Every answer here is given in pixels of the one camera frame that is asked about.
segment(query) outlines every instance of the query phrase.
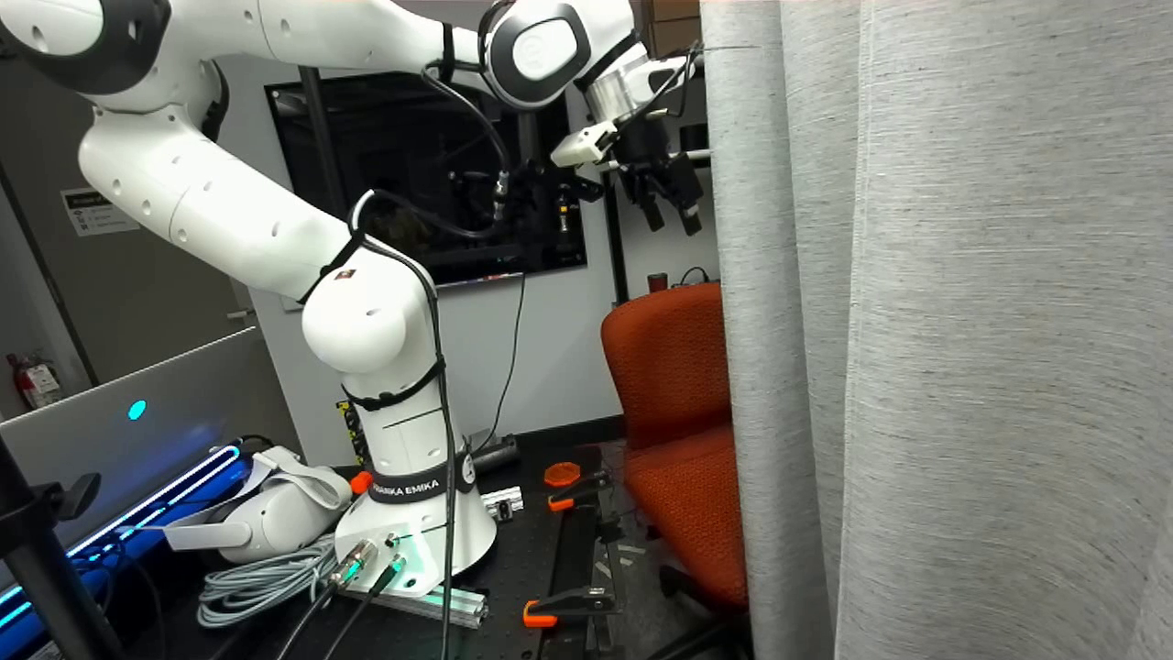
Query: black panel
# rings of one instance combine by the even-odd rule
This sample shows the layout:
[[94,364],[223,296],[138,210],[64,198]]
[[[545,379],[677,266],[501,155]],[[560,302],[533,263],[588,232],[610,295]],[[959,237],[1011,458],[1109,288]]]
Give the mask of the black panel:
[[83,95],[114,95],[136,88],[149,75],[169,18],[169,0],[103,0],[103,35],[69,57],[27,46],[8,33],[8,24],[0,24],[0,35],[16,40],[16,51],[53,79]]
[[[327,127],[336,149],[340,205],[327,198],[324,155],[311,132],[301,83],[270,83],[269,101],[284,141],[294,189],[333,213],[366,186],[386,186],[412,205],[459,226],[484,226],[494,178],[494,149],[479,125],[408,75],[324,79]],[[588,263],[581,193],[571,174],[555,174],[545,155],[568,132],[565,105],[542,114],[507,114],[472,95],[499,125],[512,166],[517,205],[507,232],[467,241],[435,232],[423,215],[394,205],[372,205],[372,235],[429,266],[435,282],[476,282],[507,271],[555,271]]]

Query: wire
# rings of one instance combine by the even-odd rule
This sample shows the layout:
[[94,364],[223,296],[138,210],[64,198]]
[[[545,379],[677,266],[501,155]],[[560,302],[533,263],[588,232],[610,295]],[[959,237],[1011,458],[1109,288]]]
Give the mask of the wire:
[[157,658],[169,660],[169,622],[163,616],[163,594],[154,576],[142,566],[131,566],[131,571],[142,578],[142,588],[149,590],[149,610],[154,610],[154,636],[157,636]]
[[327,610],[329,590],[324,590],[319,598],[308,601],[308,610],[301,614],[298,627],[291,631],[285,645],[278,649],[274,660],[285,660],[291,649],[298,645],[298,638],[306,636],[306,627],[316,618],[316,614]]
[[125,538],[120,538],[120,528],[110,533],[114,538],[114,551],[103,552],[103,561],[87,561],[87,552],[79,552],[69,556],[74,571],[79,576],[93,576],[93,571],[103,571],[108,578],[98,582],[103,588],[103,610],[114,605],[114,594],[116,594],[116,571],[120,571],[120,561],[125,561]]
[[[362,210],[372,198],[379,198],[386,189],[366,189],[357,210],[353,210],[353,225],[362,232]],[[429,271],[417,260],[408,260],[399,248],[390,248],[386,241],[374,241],[366,235],[366,248],[399,260],[424,288],[429,296],[429,317],[433,317],[433,348],[435,358],[443,364],[443,341],[439,341],[439,296],[435,287],[429,277]],[[449,480],[449,499],[443,499],[443,598],[439,598],[439,660],[449,660],[449,642],[450,642],[450,566],[454,566],[454,425],[450,425],[450,398],[449,398],[449,375],[439,369],[439,411],[443,411],[443,441],[449,441],[449,458],[443,458],[443,480]]]
[[652,105],[658,105],[683,78],[692,78],[697,57],[702,57],[702,40],[692,40],[685,61],[683,61],[683,65],[658,88],[658,95],[652,95],[641,111],[636,111],[628,121],[637,121],[637,117],[644,117],[644,114],[652,114]]
[[510,369],[507,369],[507,386],[501,386],[501,391],[499,391],[499,411],[492,413],[489,436],[472,446],[472,453],[499,436],[501,408],[507,408],[507,398],[510,398],[512,369],[517,369],[520,313],[523,313],[523,275],[520,275],[520,282],[517,282]]
[[220,631],[253,618],[256,614],[269,614],[306,590],[311,590],[316,598],[316,588],[329,567],[333,544],[316,538],[311,545],[301,545],[294,552],[210,571],[207,590],[197,594],[195,618],[210,631]]
[[685,117],[691,114],[691,79],[683,88],[683,101],[674,101],[674,117]]
[[499,155],[499,170],[510,177],[510,160],[512,160],[512,156],[510,156],[510,149],[507,149],[501,132],[489,121],[489,114],[484,114],[468,95],[462,95],[459,88],[450,88],[450,83],[443,83],[439,78],[433,78],[435,65],[439,65],[439,61],[429,61],[429,65],[423,71],[423,79],[424,79],[433,90],[439,90],[439,95],[449,95],[450,101],[459,101],[468,117],[476,117],[476,125],[484,127],[492,149]]
[[340,631],[333,636],[329,649],[324,660],[333,660],[333,654],[340,649],[344,636],[353,636],[353,627],[362,618],[362,614],[372,610],[372,601],[395,578],[395,566],[390,566],[372,590],[362,594],[362,601],[357,605],[357,614],[340,622]]
[[499,237],[499,235],[507,232],[507,225],[492,225],[492,226],[484,226],[484,232],[468,232],[468,226],[449,225],[443,215],[415,205],[415,203],[404,198],[404,193],[382,189],[382,186],[372,186],[372,189],[358,198],[358,205],[372,205],[372,203],[395,203],[395,205],[408,210],[412,215],[439,226],[443,235],[467,237],[467,241],[489,241],[489,237]]

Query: chair backrest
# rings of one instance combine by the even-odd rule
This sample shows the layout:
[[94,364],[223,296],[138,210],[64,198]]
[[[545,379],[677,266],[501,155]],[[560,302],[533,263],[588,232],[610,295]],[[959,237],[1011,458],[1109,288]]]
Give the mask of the chair backrest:
[[630,446],[730,425],[721,288],[714,282],[621,303],[601,323],[601,345]]

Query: white cable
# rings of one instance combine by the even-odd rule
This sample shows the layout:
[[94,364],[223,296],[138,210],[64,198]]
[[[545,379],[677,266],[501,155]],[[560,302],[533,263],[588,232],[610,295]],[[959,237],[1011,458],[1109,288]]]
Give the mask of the white cable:
[[366,205],[372,205],[374,193],[379,193],[379,189],[362,189],[362,198],[353,205],[353,232],[358,232],[362,213],[366,213]]
[[329,537],[301,545],[294,552],[274,552],[265,561],[235,566],[207,576],[195,618],[210,631],[235,627],[256,614],[269,614],[298,594],[311,594],[333,567]]

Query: metal stand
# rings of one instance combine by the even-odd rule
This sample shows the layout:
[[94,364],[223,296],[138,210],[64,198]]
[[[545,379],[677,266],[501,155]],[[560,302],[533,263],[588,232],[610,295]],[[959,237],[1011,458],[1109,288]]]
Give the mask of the metal stand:
[[83,594],[68,551],[53,537],[60,499],[60,486],[35,490],[0,441],[0,556],[69,660],[116,660],[120,645],[110,622]]

